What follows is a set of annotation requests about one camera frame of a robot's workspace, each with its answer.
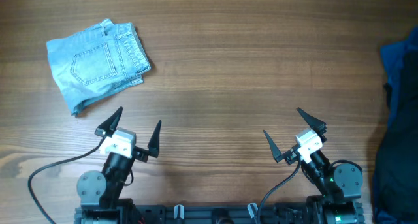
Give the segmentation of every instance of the wooden surface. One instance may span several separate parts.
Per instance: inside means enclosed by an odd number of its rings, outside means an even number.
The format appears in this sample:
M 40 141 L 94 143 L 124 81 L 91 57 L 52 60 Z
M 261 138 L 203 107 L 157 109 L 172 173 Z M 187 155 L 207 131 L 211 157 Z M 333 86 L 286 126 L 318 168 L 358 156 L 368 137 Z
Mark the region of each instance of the wooden surface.
M 27 178 L 98 143 L 96 126 L 119 106 L 120 126 L 145 147 L 163 121 L 161 153 L 135 163 L 121 197 L 136 204 L 247 204 L 294 167 L 276 164 L 263 134 L 290 148 L 306 128 L 296 107 L 327 122 L 331 160 L 369 179 L 385 132 L 385 73 L 378 48 L 417 24 L 417 0 L 0 0 L 0 223 L 45 223 Z M 45 42 L 104 18 L 133 22 L 153 63 L 145 83 L 70 116 Z M 105 157 L 52 168 L 33 181 L 58 223 L 72 223 L 76 182 Z M 299 172 L 270 197 L 304 201 L 317 189 Z

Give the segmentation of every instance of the light blue jeans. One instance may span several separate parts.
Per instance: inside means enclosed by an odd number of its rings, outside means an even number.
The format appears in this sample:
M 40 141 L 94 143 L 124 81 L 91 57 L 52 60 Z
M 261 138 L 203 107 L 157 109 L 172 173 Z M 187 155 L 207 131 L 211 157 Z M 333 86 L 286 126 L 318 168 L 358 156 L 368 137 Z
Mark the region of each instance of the light blue jeans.
M 72 115 L 88 105 L 143 83 L 151 69 L 132 23 L 109 19 L 70 37 L 46 43 L 52 76 Z

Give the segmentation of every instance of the denim fabric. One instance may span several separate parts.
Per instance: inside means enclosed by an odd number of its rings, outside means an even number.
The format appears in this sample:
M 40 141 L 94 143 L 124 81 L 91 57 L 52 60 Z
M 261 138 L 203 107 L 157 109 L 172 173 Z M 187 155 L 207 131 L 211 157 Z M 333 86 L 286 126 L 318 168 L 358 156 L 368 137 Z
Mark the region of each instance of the denim fabric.
M 132 23 L 109 19 L 70 37 L 46 43 L 52 76 L 72 115 L 88 105 L 143 83 L 151 69 Z

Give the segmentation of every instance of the jeans back pocket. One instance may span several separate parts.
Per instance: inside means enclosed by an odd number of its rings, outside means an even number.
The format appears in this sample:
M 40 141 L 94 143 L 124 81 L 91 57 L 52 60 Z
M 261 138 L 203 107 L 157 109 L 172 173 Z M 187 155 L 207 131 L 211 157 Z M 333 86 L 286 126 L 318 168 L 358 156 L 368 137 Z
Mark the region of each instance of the jeans back pocket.
M 84 86 L 117 75 L 107 43 L 76 54 L 71 74 Z

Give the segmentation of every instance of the wooden table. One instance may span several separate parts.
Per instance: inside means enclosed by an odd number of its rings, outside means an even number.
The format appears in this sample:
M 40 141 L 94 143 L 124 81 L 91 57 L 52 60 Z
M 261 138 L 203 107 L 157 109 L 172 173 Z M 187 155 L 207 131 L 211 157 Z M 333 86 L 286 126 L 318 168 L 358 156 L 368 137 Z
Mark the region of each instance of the wooden table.
M 331 160 L 370 178 L 388 110 L 379 47 L 417 24 L 417 0 L 0 0 L 0 223 L 45 223 L 27 178 L 98 143 L 96 126 L 119 106 L 120 126 L 145 147 L 163 121 L 161 153 L 137 162 L 121 197 L 136 204 L 247 204 L 294 167 L 276 164 L 263 129 L 289 149 L 307 127 L 295 110 L 327 122 Z M 105 18 L 133 22 L 153 69 L 145 83 L 70 112 L 52 79 L 45 42 Z M 105 157 L 41 172 L 33 181 L 58 223 L 72 223 L 78 177 Z M 268 200 L 318 194 L 299 172 Z

